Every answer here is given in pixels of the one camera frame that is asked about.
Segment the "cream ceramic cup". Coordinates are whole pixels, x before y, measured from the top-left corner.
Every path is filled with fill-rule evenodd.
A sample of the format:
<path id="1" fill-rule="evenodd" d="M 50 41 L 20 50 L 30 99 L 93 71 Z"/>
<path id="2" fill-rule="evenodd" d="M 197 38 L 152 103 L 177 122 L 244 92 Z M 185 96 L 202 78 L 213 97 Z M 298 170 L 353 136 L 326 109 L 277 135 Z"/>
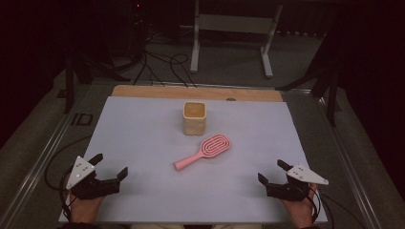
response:
<path id="1" fill-rule="evenodd" d="M 206 106 L 203 102 L 187 101 L 183 105 L 182 130 L 185 135 L 203 135 L 206 127 Z"/>

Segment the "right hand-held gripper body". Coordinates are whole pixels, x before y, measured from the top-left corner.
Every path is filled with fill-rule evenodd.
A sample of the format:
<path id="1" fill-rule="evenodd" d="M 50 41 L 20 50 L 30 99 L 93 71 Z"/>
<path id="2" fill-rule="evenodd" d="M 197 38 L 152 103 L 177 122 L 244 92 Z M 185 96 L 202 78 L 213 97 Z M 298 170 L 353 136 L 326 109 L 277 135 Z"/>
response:
<path id="1" fill-rule="evenodd" d="M 310 184 L 328 185 L 329 181 L 313 172 L 303 164 L 290 165 L 286 172 L 285 184 L 268 183 L 266 194 L 269 197 L 287 201 L 302 201 L 309 195 Z"/>

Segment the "pink hairbrush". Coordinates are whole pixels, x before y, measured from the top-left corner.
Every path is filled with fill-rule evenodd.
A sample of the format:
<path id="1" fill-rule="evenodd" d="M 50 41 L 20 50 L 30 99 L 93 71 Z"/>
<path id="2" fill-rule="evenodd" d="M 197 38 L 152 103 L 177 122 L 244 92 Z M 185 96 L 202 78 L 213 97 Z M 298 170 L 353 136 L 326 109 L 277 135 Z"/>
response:
<path id="1" fill-rule="evenodd" d="M 225 135 L 213 135 L 203 140 L 200 146 L 200 150 L 192 155 L 185 157 L 174 163 L 174 168 L 180 171 L 192 164 L 200 158 L 212 158 L 215 157 L 231 147 L 230 140 Z"/>

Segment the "person's left hand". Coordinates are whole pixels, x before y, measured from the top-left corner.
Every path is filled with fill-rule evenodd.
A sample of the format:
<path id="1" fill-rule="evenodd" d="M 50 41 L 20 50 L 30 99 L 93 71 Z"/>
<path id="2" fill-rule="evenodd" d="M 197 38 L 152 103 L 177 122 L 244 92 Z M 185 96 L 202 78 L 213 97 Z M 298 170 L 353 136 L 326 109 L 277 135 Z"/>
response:
<path id="1" fill-rule="evenodd" d="M 71 195 L 74 200 L 71 204 L 71 222 L 95 223 L 104 197 L 93 199 L 80 199 Z"/>

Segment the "white metal stand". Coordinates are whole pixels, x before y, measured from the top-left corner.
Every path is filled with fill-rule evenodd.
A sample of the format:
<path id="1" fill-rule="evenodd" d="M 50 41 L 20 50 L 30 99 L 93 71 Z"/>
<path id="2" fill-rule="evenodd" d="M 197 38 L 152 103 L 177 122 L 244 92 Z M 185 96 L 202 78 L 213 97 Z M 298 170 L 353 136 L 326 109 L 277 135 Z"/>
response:
<path id="1" fill-rule="evenodd" d="M 276 10 L 271 18 L 233 16 L 220 14 L 200 13 L 200 0 L 195 0 L 194 12 L 194 40 L 191 54 L 190 72 L 196 73 L 199 68 L 200 57 L 200 31 L 231 31 L 247 32 L 256 34 L 266 34 L 267 41 L 260 49 L 265 77 L 272 78 L 273 71 L 269 60 L 269 49 L 274 34 L 277 29 L 278 21 L 283 9 L 282 4 L 276 6 Z"/>

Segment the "person's right hand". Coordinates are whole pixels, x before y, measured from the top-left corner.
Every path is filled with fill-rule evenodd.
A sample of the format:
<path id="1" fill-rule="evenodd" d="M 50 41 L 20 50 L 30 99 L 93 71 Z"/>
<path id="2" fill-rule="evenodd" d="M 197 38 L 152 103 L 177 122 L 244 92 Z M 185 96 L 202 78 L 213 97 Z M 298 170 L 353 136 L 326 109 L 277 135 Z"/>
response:
<path id="1" fill-rule="evenodd" d="M 296 229 L 310 228 L 314 225 L 312 221 L 311 201 L 313 200 L 314 192 L 317 190 L 318 185 L 312 183 L 310 188 L 311 191 L 309 193 L 309 198 L 302 201 L 282 201 L 289 214 L 289 218 Z"/>

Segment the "aluminium frame rail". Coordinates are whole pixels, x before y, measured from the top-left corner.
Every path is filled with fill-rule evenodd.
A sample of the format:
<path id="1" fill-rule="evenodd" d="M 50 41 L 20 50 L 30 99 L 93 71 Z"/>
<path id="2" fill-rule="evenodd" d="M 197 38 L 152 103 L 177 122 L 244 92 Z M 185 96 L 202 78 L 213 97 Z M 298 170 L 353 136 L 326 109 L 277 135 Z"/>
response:
<path id="1" fill-rule="evenodd" d="M 0 149 L 0 229 L 12 229 L 42 177 L 73 115 L 56 87 Z"/>
<path id="2" fill-rule="evenodd" d="M 309 167 L 330 182 L 321 188 L 320 197 L 333 227 L 382 229 L 348 151 L 326 117 L 324 100 L 311 97 L 308 90 L 282 92 L 281 96 L 288 104 Z"/>

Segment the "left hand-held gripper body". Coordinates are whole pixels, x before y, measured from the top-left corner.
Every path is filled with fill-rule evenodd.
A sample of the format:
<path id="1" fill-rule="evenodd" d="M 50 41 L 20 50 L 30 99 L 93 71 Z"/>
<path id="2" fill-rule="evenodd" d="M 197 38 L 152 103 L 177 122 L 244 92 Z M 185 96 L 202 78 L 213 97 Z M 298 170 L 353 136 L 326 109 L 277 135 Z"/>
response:
<path id="1" fill-rule="evenodd" d="M 120 183 L 117 178 L 99 180 L 96 178 L 96 166 L 82 156 L 78 156 L 72 167 L 66 189 L 80 199 L 93 199 L 117 194 Z"/>

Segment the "black tripod stand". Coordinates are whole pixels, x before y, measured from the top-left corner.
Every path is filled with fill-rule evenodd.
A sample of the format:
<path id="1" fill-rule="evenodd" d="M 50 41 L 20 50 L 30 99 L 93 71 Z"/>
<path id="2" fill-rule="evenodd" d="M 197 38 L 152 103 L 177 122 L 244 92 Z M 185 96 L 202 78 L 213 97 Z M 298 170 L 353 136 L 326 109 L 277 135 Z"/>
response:
<path id="1" fill-rule="evenodd" d="M 312 97 L 321 98 L 325 93 L 327 96 L 326 116 L 332 127 L 335 127 L 335 105 L 337 97 L 337 81 L 340 72 L 338 60 L 341 57 L 339 46 L 341 42 L 335 40 L 333 34 L 328 32 L 323 38 L 318 51 L 312 58 L 305 74 L 284 86 L 276 87 L 276 91 L 287 92 L 296 87 L 315 79 L 315 83 L 310 89 Z"/>
<path id="2" fill-rule="evenodd" d="M 93 68 L 116 81 L 129 81 L 129 78 L 120 76 L 118 72 L 129 70 L 134 67 L 135 64 L 135 61 L 130 61 L 118 67 L 107 67 L 83 53 L 68 52 L 65 55 L 65 114 L 67 114 L 75 104 L 75 76 L 77 76 L 80 82 L 90 84 L 93 77 L 89 69 Z"/>

